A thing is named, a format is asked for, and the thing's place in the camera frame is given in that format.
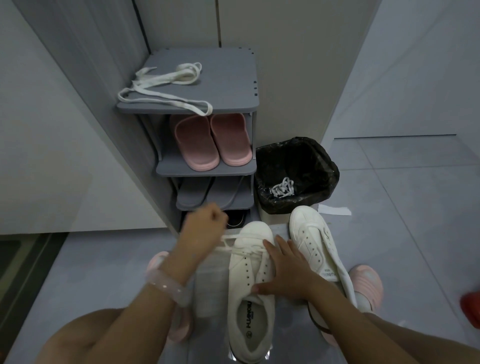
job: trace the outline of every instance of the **plastic bag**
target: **plastic bag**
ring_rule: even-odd
[[[262,209],[273,215],[289,214],[300,205],[313,205],[328,199],[340,172],[315,140],[295,137],[256,149],[255,189]],[[293,180],[295,194],[275,197],[270,188],[285,177]]]

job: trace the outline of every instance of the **white shoelace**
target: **white shoelace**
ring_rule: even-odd
[[[295,191],[293,189],[293,181],[290,178],[285,177],[282,183],[279,183],[270,188],[270,193],[272,193],[273,196],[278,198],[293,196],[295,194]]]
[[[251,259],[260,259],[260,260],[262,259],[263,254],[267,252],[265,248],[259,245],[245,246],[242,248],[237,248],[234,246],[227,245],[227,240],[237,239],[237,238],[258,239],[261,241],[263,241],[264,239],[263,236],[256,235],[256,234],[224,235],[222,236],[221,240],[223,241],[223,244],[225,244],[225,246],[219,246],[215,248],[215,250],[218,252],[236,254],[236,255],[249,257]]]
[[[187,100],[175,95],[163,94],[161,92],[149,91],[146,88],[165,85],[165,84],[175,84],[175,85],[190,85],[194,83],[199,77],[202,70],[201,63],[183,63],[177,66],[175,72],[161,74],[161,75],[148,75],[147,73],[151,70],[154,70],[156,67],[145,67],[140,69],[135,75],[137,78],[132,81],[132,86],[130,88],[126,87],[118,93],[118,98],[122,102],[127,103],[137,103],[137,102],[151,102],[164,105],[172,105],[178,108],[187,109],[193,111],[194,113],[200,116],[208,116],[212,113],[213,107],[207,101],[202,100]],[[149,96],[158,96],[166,98],[168,100],[162,100],[158,98],[125,98],[130,92],[136,91],[140,94],[149,95]],[[201,111],[198,107],[192,104],[201,104],[206,105],[207,112]]]

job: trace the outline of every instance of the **gray shoe rack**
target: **gray shoe rack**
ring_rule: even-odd
[[[189,177],[245,176],[235,199],[227,209],[249,209],[250,220],[257,218],[253,201],[253,175],[257,170],[255,155],[256,110],[259,105],[257,71],[254,51],[250,48],[164,48],[154,52],[144,67],[157,67],[149,74],[165,74],[175,71],[181,63],[200,62],[202,73],[192,85],[162,85],[150,88],[153,91],[176,95],[192,100],[206,100],[213,106],[214,114],[243,113],[247,132],[252,142],[252,160],[244,166],[232,167],[220,160],[212,170],[197,172],[183,159],[168,125],[168,118],[161,115],[193,114],[193,112],[170,105],[156,103],[119,102],[120,112],[137,114],[150,136],[158,153],[156,172],[171,178],[177,191]],[[145,97],[132,92],[128,98]],[[177,202],[177,208],[190,208]]]

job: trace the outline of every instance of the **paper scrap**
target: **paper scrap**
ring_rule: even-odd
[[[327,214],[327,215],[342,215],[342,216],[352,215],[352,212],[348,207],[330,207],[322,204],[318,204],[317,211],[320,214]]]

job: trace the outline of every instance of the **red object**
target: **red object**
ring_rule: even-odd
[[[460,307],[473,327],[480,329],[480,292],[467,293],[460,299]]]

